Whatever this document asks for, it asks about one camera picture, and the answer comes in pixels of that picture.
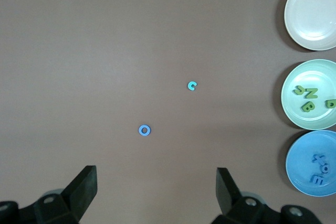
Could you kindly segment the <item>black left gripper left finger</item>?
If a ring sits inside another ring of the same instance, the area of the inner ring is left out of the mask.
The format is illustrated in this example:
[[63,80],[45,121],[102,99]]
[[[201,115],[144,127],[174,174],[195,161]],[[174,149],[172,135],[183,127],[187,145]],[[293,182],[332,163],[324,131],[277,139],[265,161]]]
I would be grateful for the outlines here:
[[80,224],[97,191],[97,167],[86,166],[60,193],[48,193],[25,208],[0,201],[0,224]]

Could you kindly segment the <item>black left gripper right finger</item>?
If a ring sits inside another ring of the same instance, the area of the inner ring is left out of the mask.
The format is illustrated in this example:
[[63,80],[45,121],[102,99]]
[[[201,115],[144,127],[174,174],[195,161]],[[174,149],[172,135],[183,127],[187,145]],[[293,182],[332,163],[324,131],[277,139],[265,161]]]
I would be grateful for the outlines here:
[[256,197],[243,196],[227,168],[216,170],[216,197],[222,213],[211,224],[320,224],[307,208],[285,205],[277,212]]

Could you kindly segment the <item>green foam letter B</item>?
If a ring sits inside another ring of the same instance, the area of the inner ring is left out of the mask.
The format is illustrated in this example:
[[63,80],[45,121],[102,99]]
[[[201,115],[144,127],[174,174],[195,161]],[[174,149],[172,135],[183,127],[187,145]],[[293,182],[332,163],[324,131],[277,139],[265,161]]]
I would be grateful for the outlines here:
[[301,106],[301,109],[305,113],[309,113],[316,108],[315,104],[312,101],[306,102],[304,105]]

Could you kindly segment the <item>blue foam plus sign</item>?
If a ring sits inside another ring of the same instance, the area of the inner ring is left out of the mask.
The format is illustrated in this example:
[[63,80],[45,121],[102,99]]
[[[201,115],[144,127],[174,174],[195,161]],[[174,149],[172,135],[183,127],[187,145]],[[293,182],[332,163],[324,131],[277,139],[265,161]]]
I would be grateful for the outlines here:
[[320,166],[324,166],[326,164],[325,158],[326,157],[324,155],[314,154],[312,162],[318,163]]

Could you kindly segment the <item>green foam letter N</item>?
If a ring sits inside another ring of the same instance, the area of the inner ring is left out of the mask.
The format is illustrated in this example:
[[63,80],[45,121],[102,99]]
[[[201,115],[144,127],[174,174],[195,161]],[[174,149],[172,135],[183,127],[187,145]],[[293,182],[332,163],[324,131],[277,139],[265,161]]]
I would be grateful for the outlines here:
[[306,95],[304,96],[304,98],[305,99],[317,99],[318,98],[317,92],[318,92],[318,88],[306,88],[305,89]]

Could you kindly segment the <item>blue round plate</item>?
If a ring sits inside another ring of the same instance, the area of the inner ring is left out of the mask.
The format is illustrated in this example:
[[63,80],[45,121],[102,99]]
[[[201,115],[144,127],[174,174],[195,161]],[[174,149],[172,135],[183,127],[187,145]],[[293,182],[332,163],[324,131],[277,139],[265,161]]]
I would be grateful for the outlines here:
[[[318,163],[312,162],[314,154],[325,156],[325,162],[330,165],[327,174],[321,172]],[[336,132],[318,130],[299,137],[287,153],[286,173],[292,185],[306,195],[325,197],[336,194]],[[314,174],[325,177],[323,186],[310,182]]]

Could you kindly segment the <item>blue foam letter m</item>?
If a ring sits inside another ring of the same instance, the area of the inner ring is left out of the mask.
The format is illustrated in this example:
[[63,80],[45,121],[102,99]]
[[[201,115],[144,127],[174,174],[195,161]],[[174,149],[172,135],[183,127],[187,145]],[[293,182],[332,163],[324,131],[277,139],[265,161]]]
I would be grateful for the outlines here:
[[317,185],[317,186],[323,186],[325,184],[325,177],[323,175],[312,175],[310,182]]

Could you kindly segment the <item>blue foam letter o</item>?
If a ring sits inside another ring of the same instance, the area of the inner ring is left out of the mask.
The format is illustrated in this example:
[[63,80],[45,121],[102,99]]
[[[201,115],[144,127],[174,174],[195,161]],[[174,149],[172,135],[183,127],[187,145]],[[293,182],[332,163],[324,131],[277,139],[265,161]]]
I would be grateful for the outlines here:
[[138,133],[142,136],[148,136],[151,133],[149,125],[143,124],[139,126]]

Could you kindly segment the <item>beige round plate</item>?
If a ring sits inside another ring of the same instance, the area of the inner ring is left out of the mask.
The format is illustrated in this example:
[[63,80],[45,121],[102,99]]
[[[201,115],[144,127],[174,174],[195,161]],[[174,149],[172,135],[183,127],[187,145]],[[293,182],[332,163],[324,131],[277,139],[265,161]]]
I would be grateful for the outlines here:
[[284,22],[289,36],[303,48],[336,47],[336,0],[287,0]]

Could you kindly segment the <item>green round plate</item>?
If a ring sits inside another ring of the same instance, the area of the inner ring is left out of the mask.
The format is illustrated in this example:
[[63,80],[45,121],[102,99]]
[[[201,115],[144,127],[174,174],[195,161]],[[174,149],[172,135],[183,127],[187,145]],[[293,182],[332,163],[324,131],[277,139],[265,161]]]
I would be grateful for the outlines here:
[[[318,88],[317,99],[296,95],[296,86]],[[285,115],[296,126],[306,130],[324,130],[336,125],[336,108],[328,109],[325,101],[336,99],[336,62],[325,59],[306,61],[286,77],[281,89],[281,105]],[[312,101],[316,108],[305,113],[301,106]]]

